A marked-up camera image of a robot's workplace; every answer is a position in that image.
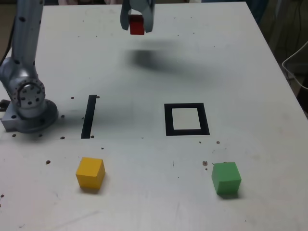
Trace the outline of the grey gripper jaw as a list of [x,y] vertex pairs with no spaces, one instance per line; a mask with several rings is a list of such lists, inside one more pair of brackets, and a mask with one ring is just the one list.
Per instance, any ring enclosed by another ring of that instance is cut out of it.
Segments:
[[138,11],[143,17],[143,26],[146,33],[152,32],[154,26],[154,1],[140,0]]
[[131,13],[130,0],[123,0],[120,14],[120,23],[123,30],[128,30],[129,28],[129,16]]

